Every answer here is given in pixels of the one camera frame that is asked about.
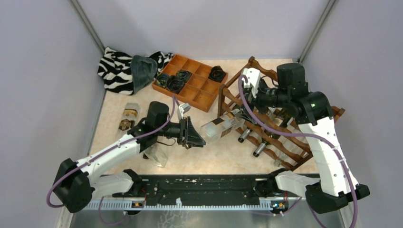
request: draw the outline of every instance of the beige tabletop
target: beige tabletop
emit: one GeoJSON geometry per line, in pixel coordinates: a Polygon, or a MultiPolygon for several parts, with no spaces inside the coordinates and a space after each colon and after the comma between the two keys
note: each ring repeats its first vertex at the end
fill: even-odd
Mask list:
{"type": "MultiPolygon", "coordinates": [[[[292,60],[258,59],[258,61],[265,69],[276,70],[278,65],[289,63],[292,60]]],[[[220,65],[224,71],[229,73],[229,80],[245,66],[248,60],[200,60],[200,62],[210,66],[220,65]]],[[[230,87],[230,91],[233,94],[238,93],[236,83],[230,87]]],[[[140,105],[139,119],[141,119],[146,116],[151,101],[164,102],[168,104],[170,109],[172,108],[172,98],[153,90],[151,85],[132,96],[108,91],[90,154],[98,152],[117,140],[116,132],[126,103],[132,102],[140,105]]],[[[217,117],[217,109],[218,98],[208,113],[193,107],[185,115],[191,117],[195,129],[199,130],[203,124],[217,117]]],[[[176,114],[173,116],[172,122],[178,122],[176,114]]],[[[252,152],[256,146],[247,140],[244,143],[239,143],[238,137],[239,134],[233,131],[215,144],[207,145],[204,148],[186,150],[177,144],[166,147],[168,162],[164,168],[157,167],[152,160],[145,160],[143,155],[139,154],[113,167],[107,173],[118,173],[124,169],[132,169],[138,174],[251,174],[270,173],[279,168],[273,164],[273,159],[264,153],[255,158],[252,152]]],[[[299,167],[296,172],[317,173],[318,170],[315,162],[311,159],[299,167]]]]}

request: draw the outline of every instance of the wall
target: wall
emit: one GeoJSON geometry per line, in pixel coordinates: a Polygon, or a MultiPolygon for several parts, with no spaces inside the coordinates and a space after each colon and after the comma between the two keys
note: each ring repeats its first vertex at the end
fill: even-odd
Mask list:
{"type": "Polygon", "coordinates": [[[80,0],[102,42],[128,54],[297,58],[327,0],[80,0]]]}
{"type": "Polygon", "coordinates": [[[371,196],[363,227],[401,227],[403,85],[401,1],[339,1],[304,63],[312,90],[346,109],[336,131],[371,196]]]}
{"type": "Polygon", "coordinates": [[[0,227],[54,227],[45,196],[60,163],[87,152],[101,53],[67,0],[1,1],[0,30],[0,227]]]}

